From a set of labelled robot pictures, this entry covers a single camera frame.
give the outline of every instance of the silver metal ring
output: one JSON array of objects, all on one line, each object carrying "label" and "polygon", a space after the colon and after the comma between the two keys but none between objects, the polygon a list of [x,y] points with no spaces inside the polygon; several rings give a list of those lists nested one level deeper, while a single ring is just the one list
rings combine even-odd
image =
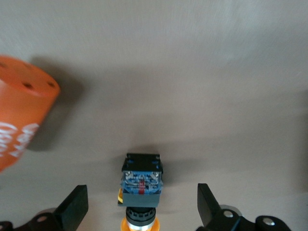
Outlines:
[{"label": "silver metal ring", "polygon": [[126,220],[126,221],[127,221],[128,227],[130,227],[132,230],[138,230],[138,231],[146,231],[146,230],[148,230],[149,228],[151,228],[151,227],[154,225],[154,223],[155,223],[155,219],[154,219],[154,221],[152,221],[152,222],[151,222],[150,224],[148,224],[148,225],[145,225],[145,226],[136,226],[136,225],[130,224],[128,220]]}]

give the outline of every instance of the orange cylinder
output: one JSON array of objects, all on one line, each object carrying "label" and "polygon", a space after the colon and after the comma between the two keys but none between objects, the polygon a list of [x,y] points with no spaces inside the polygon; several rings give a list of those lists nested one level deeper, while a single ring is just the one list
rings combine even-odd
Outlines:
[{"label": "orange cylinder", "polygon": [[0,56],[0,172],[21,157],[59,93],[41,69]]}]

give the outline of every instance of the silver screw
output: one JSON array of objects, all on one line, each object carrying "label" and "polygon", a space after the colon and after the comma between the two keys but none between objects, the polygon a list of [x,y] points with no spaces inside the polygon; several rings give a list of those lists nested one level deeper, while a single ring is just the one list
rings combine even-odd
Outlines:
[{"label": "silver screw", "polygon": [[275,225],[275,222],[270,218],[263,218],[263,222],[267,225],[270,225],[270,226]]},{"label": "silver screw", "polygon": [[233,217],[233,213],[229,210],[226,210],[223,212],[223,215],[225,215],[228,218],[232,218]]},{"label": "silver screw", "polygon": [[47,219],[46,216],[41,216],[41,217],[39,217],[39,218],[37,219],[37,222],[42,222],[42,221],[44,221],[44,220],[46,220],[46,219]]}]

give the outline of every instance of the yellow part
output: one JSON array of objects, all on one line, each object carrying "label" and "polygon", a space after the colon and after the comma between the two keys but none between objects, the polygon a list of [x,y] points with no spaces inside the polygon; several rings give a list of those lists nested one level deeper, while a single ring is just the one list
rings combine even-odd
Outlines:
[{"label": "yellow part", "polygon": [[122,192],[122,189],[119,190],[119,194],[117,195],[117,200],[123,204],[123,192]]},{"label": "yellow part", "polygon": [[[155,218],[154,225],[151,228],[149,228],[147,231],[159,231],[159,229],[160,229],[159,220]],[[132,230],[130,227],[128,227],[126,218],[123,218],[121,222],[121,231],[135,231],[135,230]]]}]

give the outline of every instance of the orange plastic part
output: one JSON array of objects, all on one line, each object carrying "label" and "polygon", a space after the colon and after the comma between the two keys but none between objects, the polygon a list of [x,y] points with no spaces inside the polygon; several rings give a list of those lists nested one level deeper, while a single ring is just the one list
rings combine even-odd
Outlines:
[{"label": "orange plastic part", "polygon": [[[160,229],[159,220],[157,218],[155,218],[154,225],[146,231],[159,231],[159,229]],[[128,226],[126,218],[123,218],[123,220],[121,222],[121,231],[135,231],[135,230],[132,230]]]},{"label": "orange plastic part", "polygon": [[41,69],[0,56],[0,172],[21,157],[59,93]]}]

